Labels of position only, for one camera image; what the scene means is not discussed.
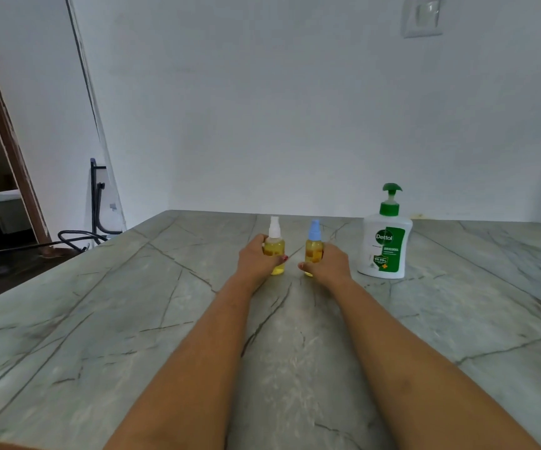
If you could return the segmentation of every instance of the light switch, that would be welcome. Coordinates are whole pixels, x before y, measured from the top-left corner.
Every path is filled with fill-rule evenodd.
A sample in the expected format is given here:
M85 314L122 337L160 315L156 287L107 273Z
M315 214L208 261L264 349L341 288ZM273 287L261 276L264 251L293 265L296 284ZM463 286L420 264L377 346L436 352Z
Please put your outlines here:
M443 0L406 0L402 10L402 36L417 38L442 35L439 14Z

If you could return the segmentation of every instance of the forearm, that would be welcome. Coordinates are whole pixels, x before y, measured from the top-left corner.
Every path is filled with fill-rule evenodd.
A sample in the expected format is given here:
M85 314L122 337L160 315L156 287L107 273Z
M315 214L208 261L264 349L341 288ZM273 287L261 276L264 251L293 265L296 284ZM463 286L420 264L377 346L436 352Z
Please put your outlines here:
M348 280L331 290L401 448L540 448L489 395L361 286Z
M231 277L105 449L221 449L255 286Z

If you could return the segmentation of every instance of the bed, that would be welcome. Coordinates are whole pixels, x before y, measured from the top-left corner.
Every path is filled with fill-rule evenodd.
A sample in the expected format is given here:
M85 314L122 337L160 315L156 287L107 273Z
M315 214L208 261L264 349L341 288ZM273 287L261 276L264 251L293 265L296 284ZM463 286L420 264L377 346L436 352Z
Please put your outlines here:
M0 192L0 231L4 234L31 229L18 189Z

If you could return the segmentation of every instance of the wooden door frame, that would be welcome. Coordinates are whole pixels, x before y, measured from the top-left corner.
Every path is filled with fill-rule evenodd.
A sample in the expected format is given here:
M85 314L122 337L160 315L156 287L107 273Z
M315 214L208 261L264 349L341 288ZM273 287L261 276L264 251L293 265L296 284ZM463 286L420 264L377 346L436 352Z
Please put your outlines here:
M52 240L49 236L47 226L45 225L45 220L43 218L43 213L41 212L41 207L39 207L37 196L35 196L33 183L28 176L23 154L20 151L20 147L16 140L16 134L14 133L14 128L12 127L12 122L2 98L1 91L0 139L2 141L2 146L4 147L4 151L6 152L6 156L8 157L8 163L12 169L14 180L16 180L18 190L23 198L24 207L27 211L31 226L33 227L35 238L37 239L38 243L49 243Z

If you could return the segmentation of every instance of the marble countertop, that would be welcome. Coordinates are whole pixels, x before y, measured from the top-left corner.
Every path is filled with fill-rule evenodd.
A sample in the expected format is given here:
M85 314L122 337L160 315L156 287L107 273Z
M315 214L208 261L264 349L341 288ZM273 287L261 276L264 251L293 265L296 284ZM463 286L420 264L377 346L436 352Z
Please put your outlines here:
M99 450L229 275L262 215L164 212L0 295L0 440ZM395 448L336 304L291 260L252 301L229 450ZM355 259L362 220L322 218ZM354 278L541 443L541 224L414 222L405 279Z

